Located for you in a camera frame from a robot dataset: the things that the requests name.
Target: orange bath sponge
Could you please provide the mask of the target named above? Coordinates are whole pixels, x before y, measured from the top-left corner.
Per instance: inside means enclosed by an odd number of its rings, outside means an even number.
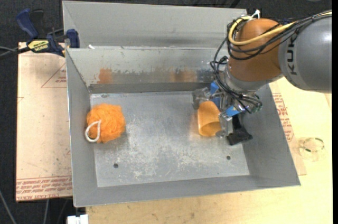
[[[126,121],[121,106],[110,104],[94,106],[87,114],[87,124],[90,125],[98,121],[101,121],[98,143],[106,143],[118,138],[126,129]],[[97,132],[98,124],[91,126],[89,129],[89,137],[95,139]]]

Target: orange cup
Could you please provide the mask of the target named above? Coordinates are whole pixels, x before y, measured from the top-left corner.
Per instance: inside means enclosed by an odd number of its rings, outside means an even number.
[[[199,133],[202,136],[211,137],[222,130],[218,118],[220,111],[212,101],[205,101],[200,104],[197,110]]]

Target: metal panel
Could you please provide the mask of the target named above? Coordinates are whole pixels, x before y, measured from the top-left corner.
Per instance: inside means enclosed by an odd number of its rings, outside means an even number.
[[[227,25],[243,9],[127,3],[63,2],[65,31],[79,32],[80,46],[218,47]]]

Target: yellow cable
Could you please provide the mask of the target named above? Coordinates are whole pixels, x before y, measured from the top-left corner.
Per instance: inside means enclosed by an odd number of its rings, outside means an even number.
[[[329,11],[329,12],[324,13],[324,14],[320,14],[320,15],[318,15],[318,16],[330,15],[330,14],[332,14],[332,11]],[[294,21],[294,22],[292,22],[292,23],[286,24],[286,25],[284,25],[284,26],[282,26],[282,27],[278,27],[278,28],[276,28],[276,29],[274,29],[274,30],[272,30],[272,31],[269,31],[269,32],[267,32],[267,33],[264,33],[264,34],[262,34],[262,35],[260,35],[260,36],[257,36],[257,37],[255,37],[255,38],[252,38],[252,39],[249,39],[249,40],[240,41],[240,42],[239,42],[239,41],[235,41],[235,40],[232,38],[232,34],[233,34],[233,31],[235,30],[236,26],[238,25],[238,22],[239,22],[239,21],[242,21],[242,20],[250,20],[250,19],[252,19],[251,16],[248,16],[248,15],[242,16],[242,17],[238,18],[238,19],[233,23],[233,25],[231,26],[231,28],[230,28],[230,30],[229,30],[229,34],[228,34],[228,39],[229,39],[229,41],[230,41],[233,45],[246,45],[246,44],[250,44],[250,43],[255,42],[255,41],[258,41],[258,40],[260,40],[260,39],[262,39],[262,38],[264,38],[264,37],[267,37],[267,36],[269,36],[269,35],[271,35],[271,34],[275,34],[275,33],[282,32],[282,31],[286,30],[287,28],[289,28],[290,26],[292,26],[294,23],[296,23],[296,21]]]

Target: gray metal tray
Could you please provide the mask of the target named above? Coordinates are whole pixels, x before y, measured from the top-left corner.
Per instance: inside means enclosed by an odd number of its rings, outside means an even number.
[[[299,184],[268,86],[259,91],[263,110],[244,117],[252,141],[230,146],[225,138],[198,134],[192,91],[211,82],[214,53],[197,48],[67,51],[75,206]],[[97,84],[102,69],[109,69],[115,83]],[[102,102],[122,106],[126,131],[106,144],[91,144],[84,137],[86,114]]]
[[[198,134],[192,91],[209,86],[209,62],[241,9],[63,2],[76,207],[299,185],[268,86],[244,116],[253,140]],[[106,144],[84,137],[95,104],[121,105],[126,131]]]

